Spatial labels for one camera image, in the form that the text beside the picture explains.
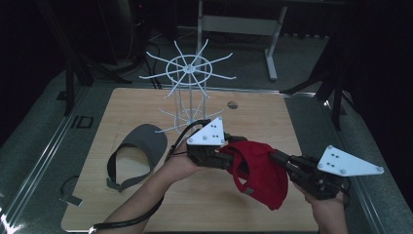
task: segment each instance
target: wooden tabletop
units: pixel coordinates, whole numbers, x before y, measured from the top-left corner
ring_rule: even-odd
[[[141,124],[161,129],[173,126],[173,96],[170,90],[114,90],[97,130],[91,150],[73,195],[83,199],[81,207],[69,205],[61,227],[69,232],[86,231],[103,222],[141,185],[122,193],[106,186],[106,165],[127,134]],[[194,99],[200,91],[194,91]],[[187,92],[182,92],[186,99]],[[225,133],[268,143],[287,154],[301,155],[283,97],[270,93],[208,92],[206,114],[222,111]],[[237,109],[228,107],[234,101]],[[166,132],[169,145],[179,136]],[[118,181],[143,175],[149,169],[138,149],[127,149],[118,161]],[[155,171],[163,164],[162,159]],[[282,207],[268,207],[238,191],[223,170],[208,169],[175,183],[163,205],[150,218],[146,231],[315,231],[312,210],[304,196],[290,183]]]

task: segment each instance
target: white triangular marker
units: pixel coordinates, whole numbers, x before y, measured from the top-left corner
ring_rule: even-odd
[[[338,176],[380,175],[385,171],[382,167],[359,159],[356,156],[334,148],[332,145],[325,149],[319,160],[318,168],[320,171]]]
[[[225,143],[222,116],[215,118],[189,137],[186,142],[191,145],[222,145]]]

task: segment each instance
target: red cap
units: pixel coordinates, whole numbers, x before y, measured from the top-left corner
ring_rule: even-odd
[[[233,175],[238,189],[270,210],[279,209],[288,191],[286,171],[273,162],[270,153],[276,149],[265,143],[242,140],[230,143],[219,152],[234,155],[234,164],[227,171]]]

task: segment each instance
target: hand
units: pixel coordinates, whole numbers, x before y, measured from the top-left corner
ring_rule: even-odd
[[[339,192],[336,198],[318,200],[297,184],[294,183],[294,186],[304,194],[306,201],[311,204],[320,234],[348,233],[342,192]]]
[[[176,182],[186,178],[197,171],[204,170],[204,167],[195,165],[186,154],[186,138],[176,147],[170,158],[161,167],[167,174],[170,182]]]

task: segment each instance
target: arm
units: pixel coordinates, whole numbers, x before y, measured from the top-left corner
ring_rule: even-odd
[[[320,234],[348,233],[344,214],[343,193],[340,192],[334,199],[317,200],[301,187],[295,186],[304,194],[306,200],[311,204],[314,219],[319,225]]]
[[[181,143],[175,150],[175,152],[183,151],[186,151],[185,143]],[[171,157],[105,222],[130,220],[144,215],[161,200],[173,183],[202,169],[194,165],[186,154]],[[100,230],[96,233],[142,233],[147,221],[148,219],[133,226]]]

